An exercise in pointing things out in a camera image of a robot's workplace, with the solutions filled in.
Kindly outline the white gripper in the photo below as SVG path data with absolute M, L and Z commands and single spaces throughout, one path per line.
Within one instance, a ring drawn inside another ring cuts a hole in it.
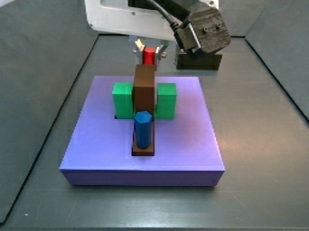
M 189 12 L 204 7 L 216 8 L 216 5 L 211 5 L 210 0 L 84 0 L 88 25 L 97 32 L 129 35 L 133 54 L 144 49 L 137 36 L 161 39 L 153 49 L 153 64 L 159 67 L 160 60 L 167 56 L 168 41 L 175 38 L 167 18 L 149 1 L 159 4 L 179 26 Z

